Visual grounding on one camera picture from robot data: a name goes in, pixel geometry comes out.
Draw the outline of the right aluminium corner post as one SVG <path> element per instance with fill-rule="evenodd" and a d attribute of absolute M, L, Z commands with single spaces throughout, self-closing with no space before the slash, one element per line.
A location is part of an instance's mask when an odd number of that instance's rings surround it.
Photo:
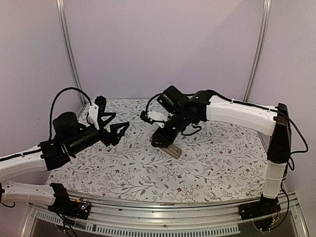
<path fill-rule="evenodd" d="M 261 23 L 259 28 L 259 35 L 257 40 L 257 45 L 255 49 L 254 59 L 252 62 L 248 83 L 246 86 L 246 91 L 243 96 L 243 101 L 248 102 L 251 96 L 251 92 L 255 83 L 257 71 L 260 64 L 260 59 L 262 55 L 262 51 L 264 48 L 264 43 L 266 39 L 266 34 L 268 30 L 269 25 L 269 18 L 270 18 L 270 10 L 271 10 L 271 0 L 264 0 L 263 1 L 263 10 L 262 10 L 262 17 L 261 17 Z"/>

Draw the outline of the aluminium front frame rail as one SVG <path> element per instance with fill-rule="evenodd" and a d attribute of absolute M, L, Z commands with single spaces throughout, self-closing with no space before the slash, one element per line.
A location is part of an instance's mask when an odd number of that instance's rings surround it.
<path fill-rule="evenodd" d="M 74 219 L 65 232 L 60 217 L 40 204 L 29 204 L 24 237 L 309 237 L 294 192 L 278 197 L 281 212 L 276 228 L 256 229 L 256 219 L 242 220 L 239 206 L 254 199 L 205 203 L 145 202 L 71 192 L 91 201 L 87 220 Z"/>

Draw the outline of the small white remote control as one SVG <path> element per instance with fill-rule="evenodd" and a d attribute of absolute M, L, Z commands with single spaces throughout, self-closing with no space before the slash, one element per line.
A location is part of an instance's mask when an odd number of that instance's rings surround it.
<path fill-rule="evenodd" d="M 179 147 L 170 143 L 165 138 L 152 136 L 150 138 L 150 143 L 154 148 L 162 150 L 163 152 L 165 152 L 166 154 L 175 159 L 178 159 L 182 154 L 182 150 Z"/>

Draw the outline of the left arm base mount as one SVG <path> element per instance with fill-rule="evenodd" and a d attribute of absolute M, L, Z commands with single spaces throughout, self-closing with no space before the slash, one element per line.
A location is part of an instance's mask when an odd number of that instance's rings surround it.
<path fill-rule="evenodd" d="M 51 183 L 55 201 L 48 206 L 48 210 L 66 217 L 74 217 L 87 220 L 91 211 L 91 202 L 84 200 L 82 197 L 71 200 L 69 194 L 62 184 Z"/>

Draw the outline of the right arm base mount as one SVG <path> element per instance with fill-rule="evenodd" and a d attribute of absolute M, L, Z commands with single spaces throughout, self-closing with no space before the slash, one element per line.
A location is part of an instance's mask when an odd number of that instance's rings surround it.
<path fill-rule="evenodd" d="M 261 231 L 270 231 L 279 220 L 281 207 L 278 198 L 270 199 L 263 196 L 259 201 L 241 204 L 238 214 L 242 220 L 253 220 L 254 227 Z"/>

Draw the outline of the left aluminium corner post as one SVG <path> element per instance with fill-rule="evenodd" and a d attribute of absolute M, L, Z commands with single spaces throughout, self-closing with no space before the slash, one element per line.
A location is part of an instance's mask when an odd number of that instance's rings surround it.
<path fill-rule="evenodd" d="M 60 29 L 61 29 L 63 42 L 64 42 L 65 52 L 68 59 L 71 75 L 74 81 L 74 85 L 76 88 L 82 89 L 76 62 L 75 62 L 75 57 L 74 57 L 74 53 L 73 53 L 73 49 L 71 45 L 71 39 L 69 35 L 69 30 L 68 30 L 64 1 L 57 0 L 56 6 L 57 6 L 57 14 L 59 18 Z"/>

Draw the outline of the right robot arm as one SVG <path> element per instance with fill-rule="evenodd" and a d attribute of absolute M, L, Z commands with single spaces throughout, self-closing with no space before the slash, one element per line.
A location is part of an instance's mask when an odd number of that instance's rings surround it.
<path fill-rule="evenodd" d="M 170 86 L 141 114 L 156 126 L 153 147 L 174 157 L 162 178 L 182 180 L 166 196 L 177 201 L 264 197 L 259 215 L 274 208 L 291 153 L 291 125 L 284 104 L 247 105 L 212 90 L 192 96 Z"/>

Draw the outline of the floral patterned table mat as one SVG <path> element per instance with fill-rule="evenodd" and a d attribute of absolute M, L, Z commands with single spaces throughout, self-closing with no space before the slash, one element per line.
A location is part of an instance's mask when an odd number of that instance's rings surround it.
<path fill-rule="evenodd" d="M 267 156 L 256 131 L 222 122 L 204 122 L 192 135 L 178 136 L 175 159 L 150 144 L 154 125 L 140 119 L 142 99 L 112 99 L 106 111 L 114 123 L 129 122 L 123 147 L 96 143 L 53 170 L 48 183 L 78 193 L 149 202 L 218 202 L 258 198 Z"/>

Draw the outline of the aluminium corner post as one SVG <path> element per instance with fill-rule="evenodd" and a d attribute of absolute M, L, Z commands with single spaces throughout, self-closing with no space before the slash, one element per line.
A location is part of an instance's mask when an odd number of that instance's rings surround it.
<path fill-rule="evenodd" d="M 268 30 L 269 25 L 269 18 L 270 18 L 270 10 L 271 10 L 271 0 L 264 0 L 263 1 L 263 10 L 262 10 L 262 17 L 261 17 L 261 23 L 259 28 L 259 35 L 257 40 L 257 45 L 255 49 L 254 59 L 252 62 L 248 83 L 246 86 L 246 91 L 243 96 L 243 101 L 248 102 L 251 96 L 251 92 L 255 83 L 257 71 L 260 64 L 260 59 L 262 55 L 262 51 L 264 48 L 264 43 L 266 39 L 266 34 Z"/>
<path fill-rule="evenodd" d="M 73 49 L 71 45 L 71 39 L 69 35 L 69 30 L 68 30 L 64 1 L 57 0 L 56 6 L 57 6 L 57 14 L 59 18 L 60 29 L 61 29 L 63 42 L 64 42 L 65 52 L 68 59 L 71 75 L 74 81 L 74 85 L 76 88 L 82 89 L 76 62 L 75 62 L 75 57 L 74 57 L 74 53 L 73 53 Z"/>

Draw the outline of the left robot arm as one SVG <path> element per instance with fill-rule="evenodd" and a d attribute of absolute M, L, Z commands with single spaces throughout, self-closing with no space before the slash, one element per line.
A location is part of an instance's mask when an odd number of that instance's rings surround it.
<path fill-rule="evenodd" d="M 39 143 L 19 154 L 0 159 L 0 200 L 6 202 L 30 202 L 55 206 L 62 214 L 70 214 L 73 203 L 61 184 L 30 185 L 16 183 L 11 179 L 38 171 L 52 171 L 70 162 L 76 154 L 97 142 L 105 146 L 117 145 L 129 127 L 128 122 L 104 127 L 115 118 L 116 113 L 105 113 L 106 120 L 97 119 L 96 124 L 85 126 L 78 122 L 73 112 L 62 113 L 53 120 L 55 137 Z"/>

